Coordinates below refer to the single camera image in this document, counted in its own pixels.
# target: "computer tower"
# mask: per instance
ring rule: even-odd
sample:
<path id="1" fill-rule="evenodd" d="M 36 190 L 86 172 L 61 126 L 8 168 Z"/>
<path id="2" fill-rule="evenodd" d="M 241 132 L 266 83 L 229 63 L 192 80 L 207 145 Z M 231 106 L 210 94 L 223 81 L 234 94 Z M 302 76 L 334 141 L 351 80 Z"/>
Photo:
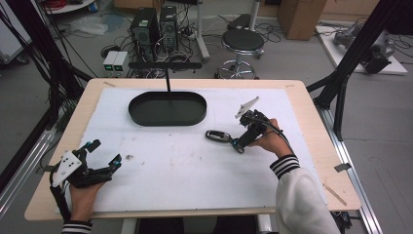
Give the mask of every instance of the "computer tower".
<path id="1" fill-rule="evenodd" d="M 133 43 L 146 61 L 156 61 L 156 50 L 161 48 L 158 18 L 155 8 L 138 8 L 131 23 L 131 37 Z"/>
<path id="2" fill-rule="evenodd" d="M 159 26 L 161 28 L 161 38 L 164 52 L 178 50 L 177 40 L 177 17 L 175 6 L 164 6 L 161 8 L 159 16 Z"/>

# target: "black pole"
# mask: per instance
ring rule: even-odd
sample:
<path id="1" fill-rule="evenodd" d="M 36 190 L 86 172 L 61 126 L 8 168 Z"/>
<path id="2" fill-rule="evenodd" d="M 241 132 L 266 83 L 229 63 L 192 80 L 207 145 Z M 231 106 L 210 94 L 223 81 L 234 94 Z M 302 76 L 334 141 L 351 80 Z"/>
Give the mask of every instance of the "black pole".
<path id="1" fill-rule="evenodd" d="M 342 139 L 342 119 L 347 83 L 358 64 L 364 59 L 371 46 L 383 32 L 387 24 L 393 19 L 404 0 L 381 0 L 370 17 L 367 19 L 357 38 L 344 54 L 337 68 L 324 79 L 307 87 L 312 92 L 324 87 L 318 97 L 314 99 L 315 105 L 328 109 L 336 96 L 336 112 L 334 115 L 334 133 Z"/>

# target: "striped sleeve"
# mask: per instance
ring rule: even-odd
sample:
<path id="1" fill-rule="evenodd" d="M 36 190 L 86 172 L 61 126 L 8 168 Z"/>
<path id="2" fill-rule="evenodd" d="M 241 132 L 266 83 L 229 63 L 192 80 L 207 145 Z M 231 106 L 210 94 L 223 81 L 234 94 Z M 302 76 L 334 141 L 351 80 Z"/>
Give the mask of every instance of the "striped sleeve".
<path id="1" fill-rule="evenodd" d="M 298 158 L 294 154 L 285 155 L 279 158 L 270 166 L 276 176 L 281 179 L 282 175 L 291 172 L 294 169 L 300 168 Z"/>
<path id="2" fill-rule="evenodd" d="M 61 234 L 89 234 L 92 231 L 92 224 L 85 221 L 66 221 L 63 224 Z"/>

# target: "electronic equipment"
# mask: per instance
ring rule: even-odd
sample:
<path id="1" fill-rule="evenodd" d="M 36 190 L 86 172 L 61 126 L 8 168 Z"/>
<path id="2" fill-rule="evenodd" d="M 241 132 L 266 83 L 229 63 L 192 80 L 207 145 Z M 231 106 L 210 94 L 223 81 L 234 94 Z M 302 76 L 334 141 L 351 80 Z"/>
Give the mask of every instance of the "electronic equipment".
<path id="1" fill-rule="evenodd" d="M 128 52 L 109 52 L 103 62 L 107 77 L 126 77 L 129 71 L 129 62 Z"/>
<path id="2" fill-rule="evenodd" d="M 250 14 L 242 14 L 227 25 L 227 29 L 244 29 L 249 26 Z"/>
<path id="3" fill-rule="evenodd" d="M 161 27 L 162 46 L 164 52 L 173 52 L 178 50 L 177 40 L 177 19 L 176 7 L 164 6 L 161 8 L 159 17 L 159 26 Z"/>
<path id="4" fill-rule="evenodd" d="M 144 61 L 156 61 L 156 43 L 160 40 L 155 8 L 138 8 L 131 23 L 131 36 L 138 55 Z"/>
<path id="5" fill-rule="evenodd" d="M 114 75 L 113 62 L 116 59 L 118 52 L 111 51 L 107 54 L 106 59 L 103 62 L 103 67 L 106 71 L 107 77 L 111 78 Z"/>
<path id="6" fill-rule="evenodd" d="M 343 45 L 345 49 L 349 49 L 362 27 L 362 23 L 355 22 L 347 30 L 336 32 L 333 40 L 334 45 Z M 388 60 L 388 58 L 394 54 L 394 52 L 394 41 L 387 38 L 385 33 L 382 32 L 371 46 L 367 55 L 364 56 L 360 64 L 368 73 L 376 74 L 392 63 Z"/>
<path id="7" fill-rule="evenodd" d="M 126 77 L 129 71 L 129 56 L 128 52 L 118 52 L 118 55 L 113 62 L 115 77 Z"/>

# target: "metal bar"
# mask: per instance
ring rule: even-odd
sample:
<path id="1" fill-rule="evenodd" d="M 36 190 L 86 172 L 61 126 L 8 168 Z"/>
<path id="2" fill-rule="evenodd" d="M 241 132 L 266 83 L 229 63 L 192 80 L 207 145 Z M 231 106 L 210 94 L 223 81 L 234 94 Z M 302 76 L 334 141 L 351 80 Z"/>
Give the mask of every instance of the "metal bar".
<path id="1" fill-rule="evenodd" d="M 251 9 L 251 19 L 249 20 L 249 30 L 255 31 L 255 22 L 257 20 L 259 3 L 261 0 L 253 0 L 252 9 Z"/>
<path id="2" fill-rule="evenodd" d="M 38 165 L 43 154 L 49 148 L 56 134 L 56 125 L 49 131 L 44 131 L 37 142 L 32 145 L 31 151 L 28 153 L 25 160 L 21 163 L 18 171 L 10 179 L 9 183 L 3 190 L 0 196 L 0 219 L 3 218 L 6 211 L 12 205 L 13 201 L 18 196 L 24 184 L 33 173 L 33 170 Z"/>
<path id="3" fill-rule="evenodd" d="M 209 52 L 207 51 L 206 43 L 203 38 L 203 0 L 198 0 L 198 31 L 195 31 L 195 38 L 198 42 L 201 55 L 203 56 L 203 62 L 209 60 Z"/>
<path id="4" fill-rule="evenodd" d="M 353 165 L 352 158 L 350 157 L 349 152 L 347 151 L 346 145 L 337 137 L 337 135 L 334 134 L 334 117 L 331 115 L 331 112 L 329 110 L 323 110 L 320 108 L 317 108 L 317 110 L 319 112 L 319 116 L 322 122 L 325 125 L 325 128 L 327 129 L 328 134 L 330 135 L 331 141 L 333 142 L 337 150 L 340 160 L 342 161 L 342 163 L 349 163 L 350 165 Z M 373 212 L 373 208 L 371 207 L 370 202 L 368 201 L 367 195 L 358 178 L 355 167 L 351 167 L 350 169 L 348 169 L 347 173 L 349 174 L 349 178 L 352 181 L 353 187 L 356 190 L 358 198 L 360 199 L 361 207 L 359 209 L 359 212 L 361 214 L 361 218 L 367 232 L 369 234 L 382 234 L 382 228 L 380 227 L 379 221 L 377 220 L 377 217 Z"/>
<path id="5" fill-rule="evenodd" d="M 43 131 L 48 126 L 50 113 L 51 113 L 51 109 L 49 108 L 45 112 L 45 114 L 43 114 L 42 118 L 37 123 L 37 125 L 34 127 L 34 129 L 31 131 L 31 133 L 29 134 L 27 139 L 24 141 L 24 143 L 21 145 L 18 152 L 15 154 L 15 156 L 6 166 L 4 171 L 1 173 L 0 193 L 3 193 L 3 190 L 6 188 L 7 184 L 12 179 L 13 175 L 19 169 L 21 163 L 23 163 L 24 160 L 26 159 L 27 154 L 30 152 L 30 149 L 33 147 L 33 145 L 38 140 L 39 136 L 43 133 Z"/>

